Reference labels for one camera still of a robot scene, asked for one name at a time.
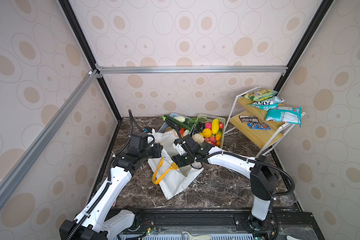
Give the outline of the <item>white canvas grocery bag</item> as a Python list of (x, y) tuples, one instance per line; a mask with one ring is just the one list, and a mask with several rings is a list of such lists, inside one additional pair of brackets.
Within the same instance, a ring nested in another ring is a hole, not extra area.
[(155, 142), (163, 146), (161, 156), (148, 160), (153, 171), (152, 182), (159, 185), (167, 200), (186, 190), (189, 185), (203, 172), (203, 168), (192, 166), (180, 167), (171, 157), (178, 155), (173, 143), (178, 138), (173, 131), (165, 133), (153, 132)]

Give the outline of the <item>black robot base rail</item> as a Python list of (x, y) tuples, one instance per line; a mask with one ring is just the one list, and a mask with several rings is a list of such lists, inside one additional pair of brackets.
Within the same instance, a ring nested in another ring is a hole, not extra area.
[(141, 236), (162, 239), (163, 235), (181, 236), (182, 232), (206, 234), (212, 239), (225, 240), (322, 240), (313, 214), (292, 208), (276, 208), (258, 222), (244, 209), (142, 209), (137, 212), (137, 223), (122, 231), (119, 239)]

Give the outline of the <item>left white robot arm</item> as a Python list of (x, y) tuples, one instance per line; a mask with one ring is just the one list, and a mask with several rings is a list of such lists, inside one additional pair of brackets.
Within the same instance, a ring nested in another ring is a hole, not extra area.
[(116, 216), (106, 217), (126, 184), (144, 161), (161, 157), (163, 146), (153, 144), (145, 150), (129, 147), (127, 153), (113, 157), (109, 175), (90, 202), (75, 217), (65, 220), (59, 232), (62, 240), (113, 240), (134, 224), (135, 213), (121, 210)]

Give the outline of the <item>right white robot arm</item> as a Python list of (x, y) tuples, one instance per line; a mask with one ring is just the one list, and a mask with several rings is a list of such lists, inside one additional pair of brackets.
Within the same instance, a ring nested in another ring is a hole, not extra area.
[[(251, 182), (251, 191), (254, 196), (251, 217), (253, 221), (259, 223), (266, 220), (268, 213), (272, 210), (275, 198), (292, 194), (296, 186), (291, 175), (270, 164), (265, 156), (252, 158), (223, 151), (218, 147), (212, 147), (210, 150), (202, 147), (196, 153), (181, 153), (171, 157), (171, 159), (179, 167), (196, 162), (208, 163), (227, 168), (248, 178)], [(285, 192), (275, 192), (279, 181), (277, 173), (288, 179), (290, 187)]]

